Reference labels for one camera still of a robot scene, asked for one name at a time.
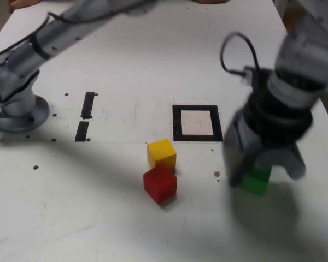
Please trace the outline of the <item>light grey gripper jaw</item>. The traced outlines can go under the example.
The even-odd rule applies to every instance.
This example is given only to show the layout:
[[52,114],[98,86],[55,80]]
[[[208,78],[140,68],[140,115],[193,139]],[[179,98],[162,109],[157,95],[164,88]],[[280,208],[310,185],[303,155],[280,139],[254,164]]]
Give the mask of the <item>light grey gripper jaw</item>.
[[264,167],[281,166],[293,180],[306,174],[306,165],[296,143],[282,144],[270,141],[254,141],[256,163]]

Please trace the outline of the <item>person's right hand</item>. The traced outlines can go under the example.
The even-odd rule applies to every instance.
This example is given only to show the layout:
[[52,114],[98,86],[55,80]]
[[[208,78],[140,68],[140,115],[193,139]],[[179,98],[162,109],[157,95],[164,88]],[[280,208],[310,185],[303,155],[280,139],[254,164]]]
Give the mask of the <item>person's right hand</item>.
[[40,3],[42,0],[9,0],[9,13]]

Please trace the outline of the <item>person's left hand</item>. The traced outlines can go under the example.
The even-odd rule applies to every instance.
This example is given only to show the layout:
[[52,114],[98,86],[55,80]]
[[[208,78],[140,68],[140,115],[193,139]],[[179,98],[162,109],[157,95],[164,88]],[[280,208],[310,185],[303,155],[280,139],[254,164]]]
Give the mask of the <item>person's left hand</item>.
[[229,2],[229,0],[192,0],[195,3],[198,4],[204,4],[204,5],[209,5],[209,4],[224,4]]

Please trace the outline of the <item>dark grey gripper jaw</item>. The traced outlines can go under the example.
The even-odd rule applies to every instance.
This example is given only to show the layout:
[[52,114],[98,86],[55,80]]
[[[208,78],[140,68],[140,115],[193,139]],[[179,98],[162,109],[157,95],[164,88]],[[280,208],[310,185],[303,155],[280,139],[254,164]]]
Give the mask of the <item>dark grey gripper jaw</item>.
[[251,172],[260,151],[260,137],[248,126],[243,110],[238,110],[227,128],[223,142],[225,170],[231,187],[238,186],[243,176]]

